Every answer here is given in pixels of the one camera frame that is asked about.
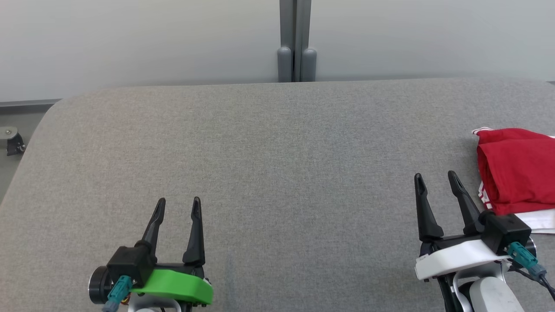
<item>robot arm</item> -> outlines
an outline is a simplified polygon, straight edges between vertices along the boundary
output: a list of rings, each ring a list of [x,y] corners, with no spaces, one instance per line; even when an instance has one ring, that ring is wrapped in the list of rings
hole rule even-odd
[[[193,226],[182,263],[158,263],[155,256],[158,230],[164,220],[165,199],[160,198],[145,229],[133,247],[121,246],[106,266],[98,267],[89,281],[89,297],[104,304],[103,312],[115,312],[119,304],[128,312],[173,308],[192,311],[194,306],[212,303],[213,289],[204,276],[204,233],[200,199],[195,197]]]

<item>white cloth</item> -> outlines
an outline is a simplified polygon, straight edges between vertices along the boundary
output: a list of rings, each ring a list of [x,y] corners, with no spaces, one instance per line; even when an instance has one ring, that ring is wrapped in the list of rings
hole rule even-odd
[[[473,134],[478,134],[480,131],[491,131],[493,129],[482,127],[472,131]],[[478,196],[482,200],[484,207],[486,209],[492,209],[490,198],[487,195],[486,188],[484,187],[484,182],[480,182],[480,188],[478,190]],[[537,234],[555,234],[555,208],[548,210],[538,210],[535,212],[525,212],[517,213],[516,216],[520,220],[524,221],[531,229],[532,233]]]

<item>teal connector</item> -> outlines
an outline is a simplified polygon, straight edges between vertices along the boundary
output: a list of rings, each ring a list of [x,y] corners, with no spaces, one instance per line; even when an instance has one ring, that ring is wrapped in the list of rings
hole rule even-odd
[[[530,273],[534,279],[539,280],[540,276],[547,274],[547,270],[538,264],[538,259],[521,243],[516,241],[511,243],[507,250],[507,254],[528,270],[528,273]]]
[[[119,304],[131,292],[133,280],[127,275],[122,275],[108,294],[108,301],[102,307],[102,312],[116,312]]]

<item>black mount bracket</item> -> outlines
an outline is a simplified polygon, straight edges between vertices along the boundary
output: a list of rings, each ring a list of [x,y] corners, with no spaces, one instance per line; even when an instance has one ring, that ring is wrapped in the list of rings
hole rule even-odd
[[[0,127],[0,139],[8,141],[6,146],[8,156],[23,154],[27,148],[16,127]]]

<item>folded cloth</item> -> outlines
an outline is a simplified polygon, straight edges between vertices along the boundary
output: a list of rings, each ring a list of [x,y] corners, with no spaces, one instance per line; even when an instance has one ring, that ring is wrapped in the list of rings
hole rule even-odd
[[[486,207],[486,209],[492,209],[490,198],[487,195],[483,182],[480,183],[478,196],[484,203],[484,207]],[[532,233],[555,234],[555,208],[538,210],[535,212],[517,213],[515,215],[532,229]]]
[[[555,139],[524,129],[480,128],[478,195],[497,214],[518,213],[532,229],[555,232]],[[541,213],[530,213],[544,210]]]

